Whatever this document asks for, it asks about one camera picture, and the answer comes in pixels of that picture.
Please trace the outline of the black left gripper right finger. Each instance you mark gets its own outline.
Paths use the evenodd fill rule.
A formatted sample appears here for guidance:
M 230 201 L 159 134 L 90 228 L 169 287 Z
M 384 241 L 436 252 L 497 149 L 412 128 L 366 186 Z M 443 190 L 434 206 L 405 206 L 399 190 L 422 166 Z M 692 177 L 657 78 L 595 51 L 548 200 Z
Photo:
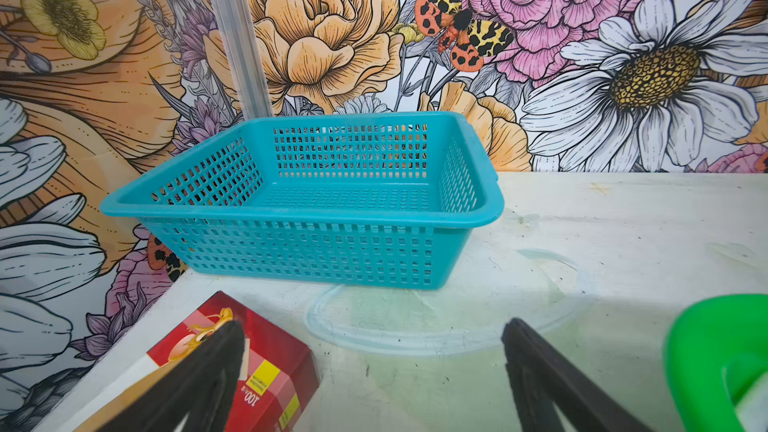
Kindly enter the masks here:
M 649 429 L 522 319 L 505 325 L 502 343 L 524 431 L 562 431 L 561 416 L 577 431 Z

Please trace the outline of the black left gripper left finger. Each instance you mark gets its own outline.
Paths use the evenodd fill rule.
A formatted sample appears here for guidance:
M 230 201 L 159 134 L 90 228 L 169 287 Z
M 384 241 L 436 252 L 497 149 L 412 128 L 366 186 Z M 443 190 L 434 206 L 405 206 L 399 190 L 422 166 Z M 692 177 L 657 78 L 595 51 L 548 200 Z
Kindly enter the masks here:
M 97 431 L 223 431 L 246 336 L 228 322 L 189 356 L 142 378 L 95 414 Z

